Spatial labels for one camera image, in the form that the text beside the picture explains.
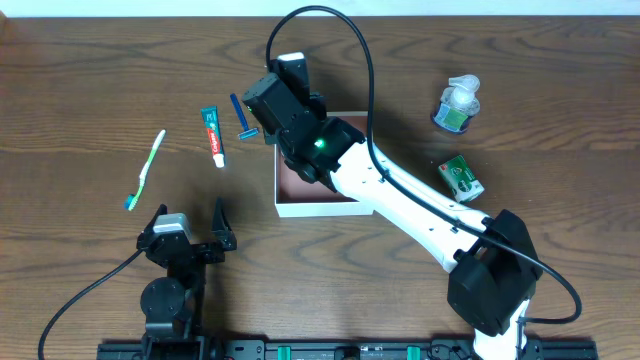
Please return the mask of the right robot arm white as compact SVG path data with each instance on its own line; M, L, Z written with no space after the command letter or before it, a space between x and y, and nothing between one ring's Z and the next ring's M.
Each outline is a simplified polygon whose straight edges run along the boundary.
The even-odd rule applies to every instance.
M447 301L475 330L481 359L513 359L526 343L516 322L541 273L524 222L503 210L495 218L444 197L396 164L371 160L364 133L329 116L318 96L270 73L243 103L278 145L286 165L304 181L373 208L423 246L449 275Z

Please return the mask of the clear pump soap bottle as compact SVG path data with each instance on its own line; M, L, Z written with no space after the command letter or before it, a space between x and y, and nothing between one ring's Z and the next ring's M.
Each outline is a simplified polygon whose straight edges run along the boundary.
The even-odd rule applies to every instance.
M449 78L448 87L444 89L440 103L432 113L432 122L450 133L464 134L472 118L480 111L480 102L476 98L479 88L480 80L475 75Z

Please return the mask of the green soap bar pack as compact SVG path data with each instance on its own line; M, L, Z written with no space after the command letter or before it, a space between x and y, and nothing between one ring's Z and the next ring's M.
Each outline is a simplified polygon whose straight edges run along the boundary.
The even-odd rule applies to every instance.
M484 192L483 185L462 155L439 165L438 172L459 203L470 202Z

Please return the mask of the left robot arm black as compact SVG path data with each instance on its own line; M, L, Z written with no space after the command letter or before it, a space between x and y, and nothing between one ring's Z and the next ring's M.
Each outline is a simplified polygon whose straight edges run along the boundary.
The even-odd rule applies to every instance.
M145 334L139 359L224 357L222 343L202 330L206 266L223 262L227 252L237 249L221 199L216 200L211 239L193 244L191 236L186 215L170 214L162 204L137 238L136 248L166 270L164 277L151 281L141 294Z

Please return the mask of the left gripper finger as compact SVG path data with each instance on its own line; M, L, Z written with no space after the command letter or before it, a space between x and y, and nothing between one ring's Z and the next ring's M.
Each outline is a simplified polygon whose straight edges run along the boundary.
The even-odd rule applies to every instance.
M156 210L155 214L153 215L153 217L149 221L149 223L145 226L145 228L143 230L143 233L144 234L153 233L153 227L154 227L154 224L156 223L158 217L161 216L161 215L166 215L166 214L167 214L167 206L165 204L160 204L158 209Z
M237 239L226 218L224 204L220 197L216 199L211 233L221 244L224 251L234 251L237 249Z

